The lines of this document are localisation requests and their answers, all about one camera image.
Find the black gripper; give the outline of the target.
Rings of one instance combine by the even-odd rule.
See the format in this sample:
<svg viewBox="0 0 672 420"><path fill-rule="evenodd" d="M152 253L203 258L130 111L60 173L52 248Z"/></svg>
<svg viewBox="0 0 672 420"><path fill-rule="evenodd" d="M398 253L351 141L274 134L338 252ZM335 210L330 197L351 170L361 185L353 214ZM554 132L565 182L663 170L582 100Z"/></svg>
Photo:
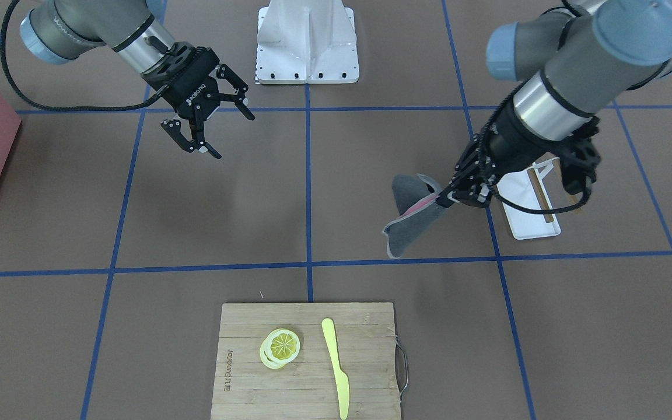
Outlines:
<svg viewBox="0 0 672 420"><path fill-rule="evenodd" d="M497 191L497 184L508 173L526 170L550 153L562 161L563 180L570 194L581 196L582 207L589 201L592 184L597 181L600 155L592 143L599 133L598 117L588 119L561 141L548 141L523 125L511 104L499 106L482 130L467 144L451 178L451 188L437 192L435 202L450 208L455 203L487 207L491 198L515 206Z"/></svg>

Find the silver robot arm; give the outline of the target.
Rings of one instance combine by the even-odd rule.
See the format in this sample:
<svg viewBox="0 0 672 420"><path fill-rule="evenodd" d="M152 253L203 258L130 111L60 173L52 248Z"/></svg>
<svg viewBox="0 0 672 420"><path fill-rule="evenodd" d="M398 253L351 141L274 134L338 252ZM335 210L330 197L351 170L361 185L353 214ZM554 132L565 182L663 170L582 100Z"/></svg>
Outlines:
<svg viewBox="0 0 672 420"><path fill-rule="evenodd" d="M499 27L487 54L490 74L519 85L474 135L435 202L485 208L498 197L529 214L571 212L589 201L597 179L597 113L672 74L672 1L565 1L534 21ZM504 198L501 179L547 153L560 160L563 189L580 200L539 210Z"/></svg>

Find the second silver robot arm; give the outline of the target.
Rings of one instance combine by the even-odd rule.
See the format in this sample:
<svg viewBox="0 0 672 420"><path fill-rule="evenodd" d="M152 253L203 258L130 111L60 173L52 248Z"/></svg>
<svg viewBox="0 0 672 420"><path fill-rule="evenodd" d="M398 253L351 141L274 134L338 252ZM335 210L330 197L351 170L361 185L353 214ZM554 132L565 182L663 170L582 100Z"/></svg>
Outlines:
<svg viewBox="0 0 672 420"><path fill-rule="evenodd" d="M160 1L45 1L22 19L20 37L33 56L55 65L110 47L155 91L126 111L163 99L175 111L161 122L168 136L185 152L220 159L205 138L205 123L222 103L254 120L249 87L211 48L176 40L160 17Z"/></svg>

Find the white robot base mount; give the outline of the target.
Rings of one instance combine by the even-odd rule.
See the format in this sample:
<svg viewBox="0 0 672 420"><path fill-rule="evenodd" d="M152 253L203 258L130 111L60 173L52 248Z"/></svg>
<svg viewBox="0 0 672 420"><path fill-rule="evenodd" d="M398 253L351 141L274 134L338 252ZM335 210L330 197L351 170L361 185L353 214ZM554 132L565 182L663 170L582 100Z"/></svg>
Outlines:
<svg viewBox="0 0 672 420"><path fill-rule="evenodd" d="M355 14L341 1L272 1L258 10L254 79L261 85L355 83Z"/></svg>

